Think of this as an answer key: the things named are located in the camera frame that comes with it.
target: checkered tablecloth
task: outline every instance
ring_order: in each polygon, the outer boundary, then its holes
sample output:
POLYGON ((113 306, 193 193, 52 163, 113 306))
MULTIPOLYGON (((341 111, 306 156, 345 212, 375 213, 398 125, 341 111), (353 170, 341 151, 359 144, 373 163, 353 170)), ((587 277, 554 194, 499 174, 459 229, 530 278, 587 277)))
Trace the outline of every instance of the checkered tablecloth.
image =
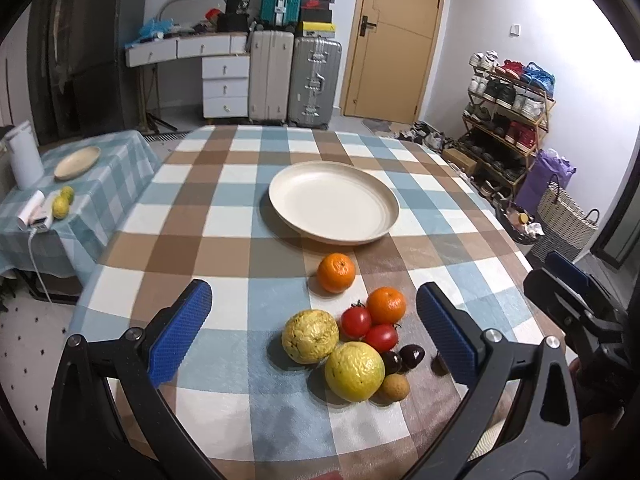
MULTIPOLYGON (((280 332, 296 312, 339 316, 379 286, 408 300, 400 345, 436 351, 415 312, 419 285, 435 281, 482 328, 518 338, 535 321, 519 287, 530 269, 492 211, 444 161, 411 143, 297 128, 222 126, 178 145, 113 237, 74 314, 88 340, 145 326, 192 278, 210 283, 212 311, 171 384, 178 419, 231 479, 395 479, 434 441, 460 397, 430 358, 408 374, 402 402, 348 404, 322 367, 295 364, 280 332), (302 238, 276 215, 271 179, 289 164, 352 164, 387 184, 401 204, 390 235, 356 248, 302 238), (348 251, 356 280, 327 297, 314 272, 348 251)), ((132 443, 145 439, 116 388, 132 443)))
POLYGON ((77 276, 85 284, 117 225, 136 203, 161 165, 158 156, 136 131, 91 137, 64 144, 42 155, 44 176, 30 190, 14 187, 0 204, 0 274, 10 269, 34 270, 29 257, 29 233, 21 231, 16 216, 39 189, 47 197, 72 186, 76 197, 68 216, 55 220, 47 233, 31 243, 38 270, 59 278, 77 276), (58 182, 57 164, 85 146, 98 146, 100 157, 85 174, 58 182))

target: doorway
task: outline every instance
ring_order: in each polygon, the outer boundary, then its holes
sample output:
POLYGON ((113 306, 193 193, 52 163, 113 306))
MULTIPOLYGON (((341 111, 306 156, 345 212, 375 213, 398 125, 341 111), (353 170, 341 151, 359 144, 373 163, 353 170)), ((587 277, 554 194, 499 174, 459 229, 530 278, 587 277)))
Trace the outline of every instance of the doorway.
POLYGON ((424 96, 440 0, 357 0, 342 87, 346 116, 414 122, 424 96))

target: plate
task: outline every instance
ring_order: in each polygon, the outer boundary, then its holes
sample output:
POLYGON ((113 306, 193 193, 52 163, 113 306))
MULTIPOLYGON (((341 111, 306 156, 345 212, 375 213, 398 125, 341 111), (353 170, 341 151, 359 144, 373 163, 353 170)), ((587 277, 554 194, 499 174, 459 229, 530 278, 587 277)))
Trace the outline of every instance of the plate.
POLYGON ((362 245, 389 232, 400 205, 374 176, 340 162, 300 162, 278 173, 269 198, 285 223, 337 245, 362 245))
POLYGON ((53 172, 53 176, 55 176, 57 180, 71 180, 76 176, 82 175, 92 167, 99 156, 100 148, 97 146, 87 146, 86 148, 77 150, 67 155, 58 163, 56 170, 53 172))

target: plate rim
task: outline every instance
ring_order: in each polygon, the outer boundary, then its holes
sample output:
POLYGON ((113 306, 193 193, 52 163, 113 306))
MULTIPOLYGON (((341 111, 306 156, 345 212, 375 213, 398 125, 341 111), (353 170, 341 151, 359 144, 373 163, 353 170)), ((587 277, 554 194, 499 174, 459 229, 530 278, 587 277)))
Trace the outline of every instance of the plate rim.
POLYGON ((271 179, 271 182, 269 183, 268 193, 269 193, 269 200, 271 202, 271 206, 273 207, 273 209, 276 212, 276 214, 278 215, 278 217, 286 225, 291 227, 293 230, 299 232, 300 234, 302 234, 302 235, 304 235, 304 236, 306 236, 308 238, 311 238, 312 240, 316 240, 316 241, 323 242, 323 243, 329 243, 329 244, 333 244, 333 245, 358 246, 358 245, 369 244, 371 242, 379 240, 380 238, 382 238, 385 235, 387 235, 389 231, 391 231, 391 229, 394 227, 394 225, 396 225, 396 222, 398 222, 398 219, 400 218, 400 201, 398 200, 398 197, 391 190, 391 188, 389 186, 387 186, 381 180, 377 179, 372 174, 369 174, 366 171, 361 170, 360 168, 356 168, 355 166, 352 166, 350 164, 345 164, 343 162, 334 162, 332 160, 306 160, 305 162, 297 162, 295 164, 290 164, 286 168, 281 169, 271 179), (370 180, 370 179, 373 178, 376 183, 380 184, 380 186, 382 186, 383 189, 386 189, 388 191, 388 196, 392 197, 392 199, 393 199, 392 202, 395 205, 395 211, 394 211, 395 218, 394 218, 394 220, 391 222, 389 227, 386 230, 383 230, 380 234, 377 234, 376 236, 369 237, 369 238, 359 238, 358 240, 354 240, 354 239, 345 240, 345 239, 327 238, 325 236, 322 236, 321 234, 307 231, 305 228, 302 228, 302 227, 300 227, 298 225, 295 225, 293 222, 291 222, 287 218, 285 218, 284 215, 278 210, 276 205, 273 203, 273 183, 276 182, 277 178, 282 173, 285 173, 286 171, 290 171, 290 168, 298 168, 300 166, 342 166, 344 168, 348 168, 350 171, 355 171, 356 173, 364 175, 364 178, 367 179, 367 180, 370 180))
POLYGON ((76 178, 80 175, 82 175, 83 173, 89 171, 91 169, 91 167, 98 161, 98 159, 100 158, 100 147, 99 146, 83 146, 82 148, 79 148, 78 150, 75 150, 74 152, 69 153, 67 156, 65 156, 65 158, 63 158, 62 160, 59 161, 59 163, 56 164, 55 169, 53 170, 53 176, 56 180, 59 180, 61 182, 64 182, 66 180, 71 180, 73 178, 76 178), (92 161, 91 164, 89 164, 86 168, 84 168, 82 171, 76 171, 74 173, 67 173, 64 174, 62 176, 60 176, 58 174, 58 168, 65 163, 68 159, 70 159, 72 156, 74 156, 76 153, 82 152, 83 150, 96 150, 95 152, 95 158, 92 161))

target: oval plate on side table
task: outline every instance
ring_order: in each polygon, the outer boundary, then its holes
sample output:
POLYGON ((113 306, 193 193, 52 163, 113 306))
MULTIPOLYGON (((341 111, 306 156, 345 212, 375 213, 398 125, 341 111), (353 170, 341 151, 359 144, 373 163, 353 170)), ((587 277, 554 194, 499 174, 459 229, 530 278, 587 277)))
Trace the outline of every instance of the oval plate on side table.
POLYGON ((53 176, 56 180, 71 180, 82 175, 96 163, 100 156, 100 148, 87 146, 67 155, 56 166, 53 176))
POLYGON ((374 176, 339 162, 300 162, 278 173, 269 198, 285 223, 320 242, 363 245, 398 220, 393 192, 374 176))

